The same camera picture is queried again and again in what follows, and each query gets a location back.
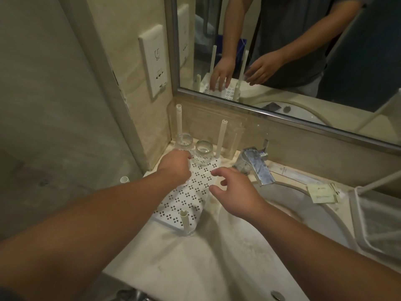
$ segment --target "person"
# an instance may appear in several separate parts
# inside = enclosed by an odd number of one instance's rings
[[[173,150],[151,175],[88,195],[0,243],[0,300],[75,300],[191,176],[189,158]],[[399,300],[400,274],[273,207],[239,171],[212,175],[224,177],[227,189],[210,192],[259,230],[310,300]]]
[[[229,0],[224,18],[222,58],[210,88],[230,84],[244,17],[253,0]],[[328,43],[342,33],[364,0],[261,0],[260,28],[250,66],[250,85],[263,84],[316,97]]]

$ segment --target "metal mirror frame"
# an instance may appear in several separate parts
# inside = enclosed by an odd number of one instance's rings
[[[173,95],[181,94],[192,97],[200,101],[205,101],[226,109],[240,111],[243,114],[258,116],[270,121],[276,121],[289,126],[294,126],[306,131],[322,134],[331,138],[353,143],[366,148],[386,152],[401,156],[401,146],[389,142],[377,140],[367,136],[362,136],[352,132],[340,130],[333,127],[323,126],[306,120],[298,119],[285,114],[266,111],[253,106],[247,106],[235,101],[226,100],[219,97],[209,96],[204,93],[185,89],[180,86],[180,55],[178,47],[178,16],[177,0],[164,0],[166,12],[166,28],[168,39],[168,54],[170,59],[171,86]]]

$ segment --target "chrome faucet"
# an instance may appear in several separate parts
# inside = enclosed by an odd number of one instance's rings
[[[275,181],[269,168],[265,164],[265,160],[268,158],[268,144],[269,141],[265,139],[262,150],[258,150],[255,147],[242,150],[237,161],[233,165],[234,168],[245,175],[253,172],[261,186],[271,184]]]

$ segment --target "hand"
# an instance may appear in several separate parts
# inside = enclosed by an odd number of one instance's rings
[[[164,171],[167,175],[177,178],[177,186],[182,185],[191,177],[188,159],[191,159],[189,151],[174,149],[162,157],[157,171]]]
[[[245,75],[249,76],[246,81],[250,85],[263,84],[283,65],[284,55],[280,50],[265,54],[249,67],[245,73]]]
[[[266,204],[248,177],[237,169],[220,167],[211,171],[211,174],[225,178],[221,185],[227,186],[226,191],[215,185],[211,185],[209,191],[232,215],[248,220]]]
[[[213,74],[210,76],[210,89],[214,91],[216,89],[216,82],[218,79],[218,90],[223,90],[223,85],[225,88],[228,88],[231,82],[231,78],[233,76],[235,68],[235,58],[232,57],[223,57],[220,59],[218,64],[215,66],[213,70]]]

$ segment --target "mirror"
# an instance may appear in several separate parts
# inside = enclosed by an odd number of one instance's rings
[[[401,1],[176,1],[180,87],[401,144]]]

